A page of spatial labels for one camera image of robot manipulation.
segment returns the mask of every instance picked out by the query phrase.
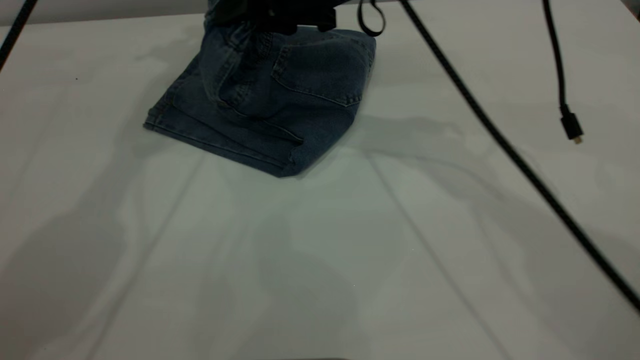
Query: white wall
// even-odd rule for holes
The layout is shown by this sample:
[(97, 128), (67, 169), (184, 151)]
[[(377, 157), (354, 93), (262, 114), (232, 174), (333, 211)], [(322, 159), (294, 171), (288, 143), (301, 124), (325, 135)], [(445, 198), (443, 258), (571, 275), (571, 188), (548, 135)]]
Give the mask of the white wall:
[[(13, 22), (23, 2), (0, 0), (0, 26)], [(207, 0), (40, 0), (30, 22), (178, 15), (204, 13), (206, 9)]]

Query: blue denim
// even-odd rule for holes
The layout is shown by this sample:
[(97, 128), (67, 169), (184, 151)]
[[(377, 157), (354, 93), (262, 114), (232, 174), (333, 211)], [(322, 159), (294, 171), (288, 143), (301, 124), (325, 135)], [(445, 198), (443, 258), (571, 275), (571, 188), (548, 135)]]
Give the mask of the blue denim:
[(353, 123), (376, 43), (362, 33), (295, 35), (205, 23), (200, 53), (145, 128), (277, 177), (295, 176)]

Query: stitching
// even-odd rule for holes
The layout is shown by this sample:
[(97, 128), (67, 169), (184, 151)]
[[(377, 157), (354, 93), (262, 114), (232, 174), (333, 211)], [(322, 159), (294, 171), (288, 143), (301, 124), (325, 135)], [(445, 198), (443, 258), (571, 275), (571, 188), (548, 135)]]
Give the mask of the stitching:
[(301, 138), (301, 137), (299, 137), (299, 136), (296, 136), (294, 133), (290, 132), (289, 130), (285, 129), (285, 128), (284, 128), (284, 127), (282, 127), (282, 126), (279, 126), (279, 125), (273, 124), (273, 123), (271, 123), (271, 122), (269, 122), (269, 121), (267, 121), (267, 120), (263, 120), (262, 122), (263, 122), (263, 123), (265, 123), (265, 124), (267, 124), (267, 125), (269, 125), (269, 126), (273, 126), (273, 127), (277, 128), (277, 129), (280, 129), (280, 130), (282, 130), (282, 131), (286, 132), (287, 134), (289, 134), (289, 135), (293, 136), (296, 140), (298, 140), (298, 141), (300, 141), (300, 142), (304, 142), (304, 141), (305, 141), (305, 139), (303, 139), (303, 138)]
[(237, 151), (234, 151), (234, 150), (230, 150), (230, 149), (226, 149), (226, 148), (221, 147), (221, 146), (217, 146), (217, 145), (214, 145), (214, 144), (211, 144), (211, 143), (203, 142), (202, 140), (198, 140), (198, 139), (196, 139), (196, 138), (192, 138), (192, 137), (190, 137), (190, 136), (187, 136), (187, 135), (184, 135), (184, 134), (177, 133), (177, 132), (175, 132), (175, 131), (173, 131), (173, 130), (171, 130), (171, 129), (167, 129), (167, 128), (166, 128), (166, 127), (164, 127), (164, 126), (155, 125), (155, 127), (156, 127), (156, 128), (159, 128), (159, 129), (162, 129), (162, 130), (165, 130), (165, 131), (167, 131), (168, 133), (175, 134), (175, 135), (177, 135), (177, 136), (181, 136), (181, 137), (183, 137), (183, 138), (187, 138), (187, 139), (189, 139), (189, 140), (191, 140), (191, 141), (194, 141), (194, 142), (200, 143), (200, 144), (202, 144), (202, 145), (215, 147), (215, 148), (217, 148), (217, 149), (224, 150), (224, 151), (228, 151), (228, 152), (231, 152), (231, 153), (236, 154), (236, 155), (244, 156), (244, 157), (246, 157), (246, 158), (251, 158), (251, 159), (254, 159), (254, 160), (262, 161), (263, 163), (271, 164), (271, 165), (276, 166), (276, 167), (278, 167), (278, 168), (284, 168), (284, 166), (283, 166), (283, 165), (281, 165), (281, 164), (279, 164), (279, 163), (273, 163), (273, 162), (271, 162), (271, 161), (267, 161), (267, 160), (264, 160), (264, 159), (258, 159), (258, 158), (256, 158), (255, 156), (251, 156), (251, 155), (248, 155), (248, 154), (242, 154), (242, 153), (240, 153), (240, 152), (237, 152)]
[(328, 97), (325, 97), (325, 96), (322, 96), (322, 95), (319, 95), (319, 94), (313, 94), (313, 93), (311, 93), (311, 92), (306, 92), (306, 91), (301, 90), (301, 89), (292, 88), (292, 87), (290, 87), (290, 86), (287, 86), (287, 85), (283, 84), (283, 83), (280, 81), (280, 79), (276, 79), (276, 78), (274, 78), (274, 80), (275, 80), (278, 84), (280, 84), (280, 85), (284, 86), (285, 88), (287, 88), (287, 89), (289, 89), (289, 90), (291, 90), (291, 91), (293, 91), (293, 92), (297, 92), (297, 93), (299, 93), (299, 94), (305, 94), (305, 95), (310, 95), (310, 96), (319, 97), (319, 98), (321, 98), (321, 99), (324, 99), (324, 100), (327, 100), (327, 101), (331, 101), (331, 102), (333, 102), (334, 104), (338, 104), (338, 105), (343, 106), (343, 107), (345, 107), (345, 108), (348, 108), (349, 106), (352, 106), (352, 105), (356, 105), (356, 104), (360, 103), (360, 101), (362, 101), (362, 96), (356, 96), (356, 97), (354, 97), (354, 98), (350, 99), (350, 100), (352, 100), (351, 102), (346, 101), (346, 102), (344, 102), (344, 103), (343, 103), (343, 102), (339, 102), (338, 100), (335, 100), (335, 99), (329, 99)]

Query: jeans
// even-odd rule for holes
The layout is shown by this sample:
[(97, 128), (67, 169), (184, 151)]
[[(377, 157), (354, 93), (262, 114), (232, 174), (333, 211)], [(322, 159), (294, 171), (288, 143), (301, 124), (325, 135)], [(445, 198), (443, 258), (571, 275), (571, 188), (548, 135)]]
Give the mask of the jeans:
[(353, 123), (376, 43), (362, 33), (261, 33), (205, 23), (200, 53), (144, 127), (277, 177), (295, 176)]

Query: black cable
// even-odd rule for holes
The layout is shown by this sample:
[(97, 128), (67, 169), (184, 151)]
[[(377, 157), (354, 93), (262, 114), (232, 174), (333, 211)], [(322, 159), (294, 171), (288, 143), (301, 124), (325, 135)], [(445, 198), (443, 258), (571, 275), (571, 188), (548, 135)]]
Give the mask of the black cable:
[(582, 245), (582, 248), (591, 256), (591, 259), (595, 261), (595, 263), (600, 267), (602, 272), (605, 273), (606, 276), (613, 282), (613, 284), (617, 287), (618, 290), (622, 293), (622, 295), (629, 301), (630, 305), (637, 311), (638, 315), (640, 315), (640, 299), (635, 291), (627, 284), (627, 282), (622, 278), (622, 276), (616, 271), (616, 269), (609, 263), (609, 261), (602, 255), (602, 253), (598, 250), (596, 245), (587, 237), (585, 232), (580, 228), (578, 223), (574, 221), (574, 219), (569, 215), (569, 213), (564, 209), (562, 204), (551, 194), (551, 191), (547, 188), (547, 186), (538, 178), (538, 176), (531, 170), (531, 167), (522, 159), (522, 157), (515, 151), (513, 146), (509, 143), (509, 141), (502, 135), (502, 133), (493, 125), (493, 122), (486, 115), (480, 104), (476, 101), (474, 96), (471, 94), (465, 83), (462, 81), (454, 67), (449, 63), (449, 60), (445, 56), (445, 54), (440, 50), (440, 47), (436, 43), (436, 41), (431, 37), (429, 31), (426, 29), (418, 15), (413, 10), (411, 4), (409, 4), (408, 0), (399, 0), (404, 10), (409, 15), (409, 18), (415, 24), (415, 27), (418, 29), (424, 41), (429, 45), (433, 54), (438, 58), (438, 61), (447, 72), (453, 83), (458, 88), (458, 91), (462, 94), (462, 96), (467, 101), (467, 104), (471, 108), (471, 110), (476, 114), (482, 125), (489, 131), (493, 139), (502, 147), (502, 150), (506, 152), (511, 161), (522, 171), (525, 177), (531, 182), (531, 184), (536, 188), (538, 193), (547, 201), (548, 205), (552, 208), (552, 210), (556, 213), (556, 215), (562, 220), (564, 225), (567, 227), (569, 232), (573, 234), (576, 240)]
[(563, 104), (566, 104), (566, 85), (564, 83), (564, 67), (562, 63), (562, 54), (560, 53), (560, 43), (558, 42), (558, 36), (556, 34), (556, 25), (554, 24), (554, 18), (551, 15), (551, 5), (549, 4), (549, 0), (542, 0), (542, 5), (545, 9), (547, 28), (549, 29), (549, 36), (551, 37), (551, 44), (554, 47), (554, 56), (556, 57), (558, 90), (560, 93), (559, 102), (562, 106)]
[(16, 41), (18, 41), (18, 37), (24, 28), (24, 25), (29, 20), (29, 16), (33, 11), (33, 8), (36, 6), (38, 0), (25, 0), (18, 16), (15, 17), (15, 21), (9, 30), (9, 33), (4, 38), (4, 42), (2, 43), (2, 47), (0, 47), (0, 71), (4, 67), (4, 63), (9, 58), (9, 54), (11, 54), (11, 50), (15, 45)]
[(556, 58), (556, 70), (558, 75), (558, 92), (560, 113), (562, 114), (561, 122), (566, 132), (566, 136), (573, 140), (575, 143), (581, 143), (581, 136), (584, 135), (580, 122), (574, 113), (571, 112), (569, 106), (566, 103), (566, 83), (564, 81), (564, 67), (562, 62), (562, 53), (560, 52), (560, 43), (556, 34), (556, 25), (554, 24), (554, 18), (551, 15), (551, 4), (549, 0), (542, 0), (542, 5), (545, 10), (545, 18), (547, 20), (547, 28), (549, 30), (549, 37), (551, 38), (551, 44), (554, 48), (554, 57)]

